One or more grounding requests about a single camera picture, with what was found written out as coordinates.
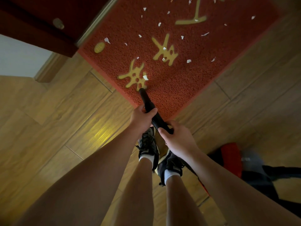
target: left hand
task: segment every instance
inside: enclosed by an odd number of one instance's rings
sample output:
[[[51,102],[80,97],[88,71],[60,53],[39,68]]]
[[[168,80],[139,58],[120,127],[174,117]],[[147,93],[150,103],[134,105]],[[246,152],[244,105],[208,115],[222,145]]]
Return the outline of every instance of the left hand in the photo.
[[[129,127],[135,129],[139,134],[144,133],[151,126],[151,119],[158,112],[157,108],[152,109],[149,113],[145,113],[144,104],[133,110]]]

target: orange rubber mat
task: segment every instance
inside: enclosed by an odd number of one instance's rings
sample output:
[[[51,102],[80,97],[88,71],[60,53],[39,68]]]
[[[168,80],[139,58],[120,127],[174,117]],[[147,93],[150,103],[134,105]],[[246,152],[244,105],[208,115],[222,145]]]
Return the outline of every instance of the orange rubber mat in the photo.
[[[118,0],[79,52],[135,107],[147,87],[166,120],[279,16],[269,0]]]

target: black handle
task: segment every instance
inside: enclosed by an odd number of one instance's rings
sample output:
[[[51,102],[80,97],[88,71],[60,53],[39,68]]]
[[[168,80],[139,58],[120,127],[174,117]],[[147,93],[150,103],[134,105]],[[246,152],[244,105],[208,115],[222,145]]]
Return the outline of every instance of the black handle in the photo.
[[[139,93],[144,102],[145,110],[148,113],[149,111],[155,108],[155,105],[148,97],[148,94],[146,93],[145,89],[141,88],[139,90]],[[173,134],[173,129],[170,129],[168,127],[167,123],[162,119],[159,113],[156,113],[156,115],[152,118],[152,124],[157,130],[158,128],[164,128],[169,134]]]

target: hand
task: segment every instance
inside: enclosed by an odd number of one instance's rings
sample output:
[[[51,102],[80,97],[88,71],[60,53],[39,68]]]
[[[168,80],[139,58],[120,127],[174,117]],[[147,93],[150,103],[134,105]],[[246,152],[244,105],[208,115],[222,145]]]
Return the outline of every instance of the hand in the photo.
[[[133,110],[129,127],[135,129],[142,135],[142,133],[151,126],[151,119],[154,115],[156,115],[157,111],[158,109],[154,108],[150,112],[146,113],[144,110],[144,104],[138,106]]]
[[[166,123],[173,127],[173,134],[169,134],[163,128],[159,128],[158,131],[166,145],[176,156],[185,160],[192,152],[199,150],[188,128],[177,121],[167,121]]]

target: black sneaker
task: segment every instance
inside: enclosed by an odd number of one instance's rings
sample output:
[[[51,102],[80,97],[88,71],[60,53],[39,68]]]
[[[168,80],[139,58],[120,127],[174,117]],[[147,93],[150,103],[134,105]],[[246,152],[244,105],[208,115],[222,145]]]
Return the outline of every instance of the black sneaker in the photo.
[[[138,158],[142,155],[150,155],[155,156],[153,161],[153,171],[157,168],[159,162],[159,148],[156,144],[155,140],[156,129],[154,127],[150,127],[142,134],[142,138],[138,140],[139,146],[136,146],[139,149]]]
[[[182,174],[183,174],[182,168],[183,167],[184,167],[184,165],[183,165],[182,161],[180,160],[180,158],[168,149],[168,153],[166,154],[165,158],[158,164],[158,168],[155,170],[156,173],[161,178],[161,182],[159,183],[159,185],[165,186],[165,182],[164,182],[165,170],[176,172],[180,176],[182,176]]]

